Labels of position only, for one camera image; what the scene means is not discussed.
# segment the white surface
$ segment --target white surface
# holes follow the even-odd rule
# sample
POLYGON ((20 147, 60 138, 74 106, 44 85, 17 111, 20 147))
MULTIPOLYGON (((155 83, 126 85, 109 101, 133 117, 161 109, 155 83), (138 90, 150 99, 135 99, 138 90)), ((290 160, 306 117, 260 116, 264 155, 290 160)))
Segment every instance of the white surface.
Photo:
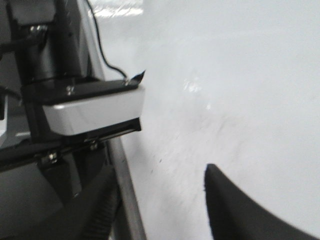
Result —
POLYGON ((146 69, 143 131, 123 141, 149 239, 212 239, 207 163, 320 237, 320 1, 137 5, 100 28, 111 63, 146 69))
POLYGON ((106 96, 44 105, 43 110, 53 132, 72 136, 139 118, 144 97, 145 89, 139 86, 106 96))

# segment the metal screw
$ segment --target metal screw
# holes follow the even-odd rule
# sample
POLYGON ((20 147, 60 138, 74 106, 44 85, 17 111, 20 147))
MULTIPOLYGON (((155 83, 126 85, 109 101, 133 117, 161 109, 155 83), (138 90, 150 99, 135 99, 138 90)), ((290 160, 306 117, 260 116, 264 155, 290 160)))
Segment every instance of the metal screw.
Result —
POLYGON ((57 159, 57 153, 56 152, 52 152, 48 155, 48 159, 50 160, 50 162, 52 164, 55 164, 56 162, 58 162, 58 159, 57 159))
POLYGON ((75 91, 75 86, 68 85, 66 88, 67 95, 70 96, 75 91))
POLYGON ((90 150, 94 151, 98 149, 98 143, 96 141, 93 141, 92 144, 90 145, 90 150))

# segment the black cable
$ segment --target black cable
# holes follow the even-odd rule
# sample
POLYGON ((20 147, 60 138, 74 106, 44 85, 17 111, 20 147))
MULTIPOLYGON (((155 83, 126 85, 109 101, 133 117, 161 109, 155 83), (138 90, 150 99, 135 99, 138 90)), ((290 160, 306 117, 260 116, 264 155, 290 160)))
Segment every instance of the black cable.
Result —
POLYGON ((115 70, 118 73, 120 73, 124 77, 124 79, 127 79, 128 76, 123 70, 121 70, 119 67, 116 67, 116 66, 113 66, 113 65, 109 64, 108 60, 106 59, 104 51, 102 49, 102 44, 101 44, 101 39, 100 39, 100 31, 99 31, 99 27, 98 27, 98 21, 97 21, 97 18, 95 16, 95 11, 94 11, 91 3, 89 2, 89 0, 85 0, 85 1, 86 1, 87 5, 88 5, 88 7, 90 9, 90 12, 92 14, 92 17, 93 17, 95 31, 96 31, 96 37, 97 37, 98 45, 99 45, 99 50, 100 50, 100 53, 101 53, 101 56, 102 56, 102 59, 103 59, 105 65, 107 65, 108 68, 110 68, 112 70, 115 70))

